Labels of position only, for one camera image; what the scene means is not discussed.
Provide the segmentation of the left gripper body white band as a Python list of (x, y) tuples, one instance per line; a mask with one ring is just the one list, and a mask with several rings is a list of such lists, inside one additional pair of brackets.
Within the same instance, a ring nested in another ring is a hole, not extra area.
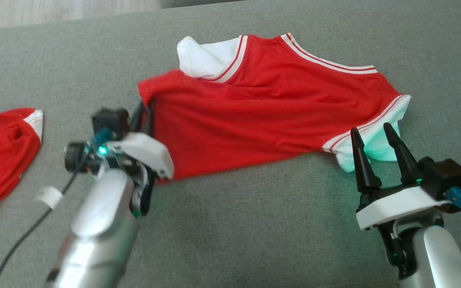
[(65, 147), (64, 164), (72, 173), (101, 178), (112, 168), (124, 171), (134, 183), (129, 201), (134, 216), (145, 216), (157, 179), (172, 179), (174, 164), (167, 147), (144, 133), (96, 133), (87, 142), (70, 142)]

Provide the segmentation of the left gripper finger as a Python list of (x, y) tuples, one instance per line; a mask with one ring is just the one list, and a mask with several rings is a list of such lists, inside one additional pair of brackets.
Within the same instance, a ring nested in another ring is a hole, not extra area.
[(154, 134), (154, 100), (146, 106), (146, 134)]
[(143, 117), (145, 115), (146, 108), (142, 102), (139, 102), (130, 116), (130, 131), (139, 132), (142, 128)]

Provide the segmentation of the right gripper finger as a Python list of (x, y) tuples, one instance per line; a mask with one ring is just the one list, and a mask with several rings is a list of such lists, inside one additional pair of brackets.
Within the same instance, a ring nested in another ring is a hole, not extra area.
[(395, 151), (395, 156), (401, 174), (401, 183), (411, 184), (417, 182), (421, 179), (421, 172), (418, 168), (418, 163), (415, 160), (415, 157), (406, 147), (405, 143), (398, 136), (398, 133), (389, 122), (384, 123), (383, 128), (388, 144)]
[(382, 186), (382, 182), (373, 172), (373, 168), (364, 151), (365, 144), (357, 127), (351, 129), (351, 142), (357, 191), (360, 193), (370, 193), (371, 191), (378, 190)]

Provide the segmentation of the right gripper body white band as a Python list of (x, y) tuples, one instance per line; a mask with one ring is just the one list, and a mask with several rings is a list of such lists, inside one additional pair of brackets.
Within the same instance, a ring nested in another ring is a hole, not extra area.
[(448, 200), (412, 186), (395, 187), (385, 197), (364, 194), (360, 201), (357, 224), (362, 231), (378, 231), (398, 278), (455, 277), (455, 239), (444, 224), (444, 215), (453, 213)]

